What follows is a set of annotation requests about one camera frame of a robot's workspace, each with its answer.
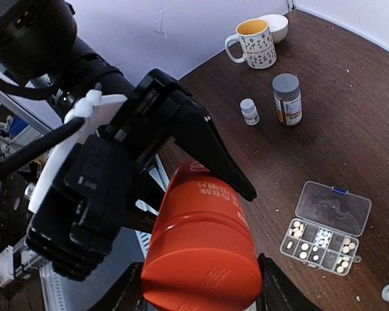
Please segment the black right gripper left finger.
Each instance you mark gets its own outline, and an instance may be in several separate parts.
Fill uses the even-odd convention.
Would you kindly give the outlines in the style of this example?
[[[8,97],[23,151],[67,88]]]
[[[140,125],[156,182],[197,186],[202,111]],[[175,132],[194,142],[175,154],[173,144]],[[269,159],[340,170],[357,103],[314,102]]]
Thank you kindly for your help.
[[[142,262],[133,262],[94,305],[94,310],[146,310],[141,289]]]

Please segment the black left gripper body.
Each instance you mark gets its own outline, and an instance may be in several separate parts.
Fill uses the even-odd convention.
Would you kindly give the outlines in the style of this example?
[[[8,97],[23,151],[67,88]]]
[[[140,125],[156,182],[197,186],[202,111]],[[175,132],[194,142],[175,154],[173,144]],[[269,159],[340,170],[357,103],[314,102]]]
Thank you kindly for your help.
[[[160,69],[151,70],[102,131],[102,137],[121,146],[131,160],[131,184],[119,216],[125,228],[148,233],[153,230],[156,216],[139,209],[136,202],[144,201],[156,211],[161,205],[165,191],[150,177],[147,167],[172,137],[173,123],[183,106],[172,102],[175,91],[192,97],[175,78]]]

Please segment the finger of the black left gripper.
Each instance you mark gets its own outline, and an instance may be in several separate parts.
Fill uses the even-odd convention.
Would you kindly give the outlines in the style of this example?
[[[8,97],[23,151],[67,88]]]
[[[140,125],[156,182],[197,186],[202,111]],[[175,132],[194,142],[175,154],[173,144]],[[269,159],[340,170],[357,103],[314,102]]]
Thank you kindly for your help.
[[[173,138],[174,143],[184,152],[231,186],[245,200],[256,199],[255,187],[232,158],[210,116],[199,113],[178,115]]]

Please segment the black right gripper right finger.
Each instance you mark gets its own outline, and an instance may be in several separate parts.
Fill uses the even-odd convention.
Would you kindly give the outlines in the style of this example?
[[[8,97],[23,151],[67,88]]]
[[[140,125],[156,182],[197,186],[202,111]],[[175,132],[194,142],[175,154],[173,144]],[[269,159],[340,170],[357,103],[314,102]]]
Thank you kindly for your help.
[[[264,253],[258,258],[263,286],[256,301],[256,309],[262,311],[321,311],[294,285],[279,266]]]

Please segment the small white capped bottle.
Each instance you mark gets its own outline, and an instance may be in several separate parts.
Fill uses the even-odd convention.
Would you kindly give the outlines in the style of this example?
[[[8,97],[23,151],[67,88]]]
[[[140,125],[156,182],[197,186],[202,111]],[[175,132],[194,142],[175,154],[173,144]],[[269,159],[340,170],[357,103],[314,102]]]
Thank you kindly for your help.
[[[240,108],[245,123],[249,126],[255,126],[260,121],[255,103],[250,98],[245,98],[240,102]]]

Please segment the orange cylindrical bottle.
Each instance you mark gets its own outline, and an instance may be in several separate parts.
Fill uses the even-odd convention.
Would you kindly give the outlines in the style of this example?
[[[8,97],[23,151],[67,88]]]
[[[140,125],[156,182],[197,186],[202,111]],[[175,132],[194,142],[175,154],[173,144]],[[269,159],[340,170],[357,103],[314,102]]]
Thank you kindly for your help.
[[[199,162],[176,171],[141,273],[159,310],[246,310],[263,284],[239,195]]]

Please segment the clear plastic pill organizer box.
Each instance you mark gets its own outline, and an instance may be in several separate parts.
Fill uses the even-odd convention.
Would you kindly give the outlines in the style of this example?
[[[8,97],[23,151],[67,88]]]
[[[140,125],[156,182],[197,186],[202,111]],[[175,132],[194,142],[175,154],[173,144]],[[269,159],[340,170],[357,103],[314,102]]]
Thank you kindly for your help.
[[[345,276],[354,263],[361,261],[357,255],[359,238],[370,211],[368,198],[307,181],[280,253],[312,268]]]

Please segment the white orange vitamin bottle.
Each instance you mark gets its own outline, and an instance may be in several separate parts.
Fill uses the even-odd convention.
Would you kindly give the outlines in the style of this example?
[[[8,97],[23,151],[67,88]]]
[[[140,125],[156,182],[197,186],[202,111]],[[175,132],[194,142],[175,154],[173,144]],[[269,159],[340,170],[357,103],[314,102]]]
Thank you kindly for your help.
[[[272,81],[277,116],[281,124],[295,126],[302,119],[301,89],[298,78],[290,73],[277,75]]]

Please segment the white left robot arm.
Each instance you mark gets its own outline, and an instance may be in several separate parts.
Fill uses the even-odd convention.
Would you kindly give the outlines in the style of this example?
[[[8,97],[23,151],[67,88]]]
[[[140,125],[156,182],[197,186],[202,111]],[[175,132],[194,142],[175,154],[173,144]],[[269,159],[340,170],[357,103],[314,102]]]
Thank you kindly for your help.
[[[138,86],[77,35],[65,1],[0,1],[0,91],[44,100],[64,125],[0,163],[7,170],[50,151],[36,184],[29,234],[84,243],[120,228],[151,231],[164,191],[146,172],[170,139],[245,200],[257,193],[230,156],[206,108],[153,69]]]

